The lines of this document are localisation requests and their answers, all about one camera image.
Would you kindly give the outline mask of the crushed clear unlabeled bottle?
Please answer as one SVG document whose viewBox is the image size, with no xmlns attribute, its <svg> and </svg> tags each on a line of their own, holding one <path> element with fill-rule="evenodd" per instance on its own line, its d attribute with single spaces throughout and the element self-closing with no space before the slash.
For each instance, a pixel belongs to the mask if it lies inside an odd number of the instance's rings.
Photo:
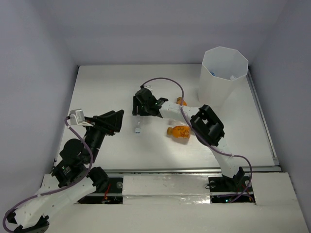
<svg viewBox="0 0 311 233">
<path fill-rule="evenodd" d="M 134 116 L 134 133 L 135 135 L 141 135 L 147 132 L 147 129 L 151 126 L 154 117 L 153 116 Z"/>
</svg>

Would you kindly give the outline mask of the orange juice bottle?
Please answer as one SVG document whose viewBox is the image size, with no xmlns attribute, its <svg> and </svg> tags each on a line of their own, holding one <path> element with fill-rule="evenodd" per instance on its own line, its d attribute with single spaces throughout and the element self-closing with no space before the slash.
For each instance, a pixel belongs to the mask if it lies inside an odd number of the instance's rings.
<svg viewBox="0 0 311 233">
<path fill-rule="evenodd" d="M 189 139 L 190 127 L 189 126 L 175 126 L 167 128 L 167 135 L 174 138 Z"/>
<path fill-rule="evenodd" d="M 178 97 L 175 103 L 178 105 L 187 106 L 187 103 L 183 100 L 182 97 Z"/>
</svg>

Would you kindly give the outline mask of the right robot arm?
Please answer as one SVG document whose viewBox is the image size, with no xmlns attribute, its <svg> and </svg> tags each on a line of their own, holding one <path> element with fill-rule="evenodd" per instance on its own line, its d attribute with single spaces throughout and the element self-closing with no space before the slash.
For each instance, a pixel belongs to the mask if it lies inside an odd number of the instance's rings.
<svg viewBox="0 0 311 233">
<path fill-rule="evenodd" d="M 220 166 L 225 187 L 231 192 L 241 190 L 245 172 L 229 153 L 224 125 L 210 106 L 188 107 L 166 98 L 156 99 L 152 92 L 144 87 L 133 96 L 132 114 L 173 119 L 188 124 L 199 142 L 210 146 Z"/>
</svg>

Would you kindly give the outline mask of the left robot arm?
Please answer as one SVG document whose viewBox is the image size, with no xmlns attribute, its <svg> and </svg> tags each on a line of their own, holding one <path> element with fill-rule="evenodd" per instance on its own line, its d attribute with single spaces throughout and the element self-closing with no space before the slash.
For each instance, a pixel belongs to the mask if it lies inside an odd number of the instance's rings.
<svg viewBox="0 0 311 233">
<path fill-rule="evenodd" d="M 11 223 L 15 233 L 44 233 L 51 218 L 64 207 L 91 193 L 109 192 L 112 182 L 94 162 L 104 138 L 121 131 L 123 115 L 124 110 L 119 110 L 85 117 L 82 109 L 72 110 L 64 122 L 76 137 L 64 144 L 61 161 L 44 175 L 38 191 L 5 213 L 4 230 L 10 233 L 7 223 Z"/>
</svg>

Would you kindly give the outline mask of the white octagonal bin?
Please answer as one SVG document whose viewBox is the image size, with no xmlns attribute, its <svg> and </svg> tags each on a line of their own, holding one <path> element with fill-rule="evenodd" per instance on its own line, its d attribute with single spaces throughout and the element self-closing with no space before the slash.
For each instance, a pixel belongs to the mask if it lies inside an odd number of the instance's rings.
<svg viewBox="0 0 311 233">
<path fill-rule="evenodd" d="M 245 79 L 248 60 L 236 49 L 215 47 L 204 54 L 198 86 L 202 104 L 220 107 Z"/>
</svg>

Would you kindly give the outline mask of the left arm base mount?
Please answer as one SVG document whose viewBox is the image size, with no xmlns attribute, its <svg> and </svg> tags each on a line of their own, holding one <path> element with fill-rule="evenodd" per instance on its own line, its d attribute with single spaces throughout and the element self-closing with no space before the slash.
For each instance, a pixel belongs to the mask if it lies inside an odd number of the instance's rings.
<svg viewBox="0 0 311 233">
<path fill-rule="evenodd" d="M 104 191 L 95 191 L 78 200 L 79 204 L 123 204 L 123 177 L 112 177 Z"/>
</svg>

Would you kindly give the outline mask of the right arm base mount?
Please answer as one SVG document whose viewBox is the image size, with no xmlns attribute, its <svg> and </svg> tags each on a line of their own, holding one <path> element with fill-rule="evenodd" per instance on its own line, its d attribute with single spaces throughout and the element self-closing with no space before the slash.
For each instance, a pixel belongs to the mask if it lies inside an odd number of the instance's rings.
<svg viewBox="0 0 311 233">
<path fill-rule="evenodd" d="M 224 177 L 209 177 L 205 189 L 209 190 L 211 203 L 230 203 L 239 196 L 234 203 L 255 203 L 255 196 L 252 185 L 249 183 L 249 176 L 244 176 L 242 181 L 237 184 L 231 184 Z"/>
</svg>

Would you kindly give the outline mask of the aluminium rail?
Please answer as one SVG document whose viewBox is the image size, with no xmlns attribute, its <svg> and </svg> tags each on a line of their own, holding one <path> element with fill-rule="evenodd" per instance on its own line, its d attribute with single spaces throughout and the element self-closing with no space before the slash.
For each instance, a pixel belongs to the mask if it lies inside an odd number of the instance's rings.
<svg viewBox="0 0 311 233">
<path fill-rule="evenodd" d="M 101 166 L 106 173 L 119 173 L 119 174 L 135 174 L 135 173 L 221 173 L 220 168 L 212 167 L 201 167 L 201 168 L 151 168 L 151 169 L 108 169 Z M 282 168 L 280 165 L 278 166 L 253 166 L 253 172 L 257 173 L 268 173 L 268 172 L 282 172 Z"/>
</svg>

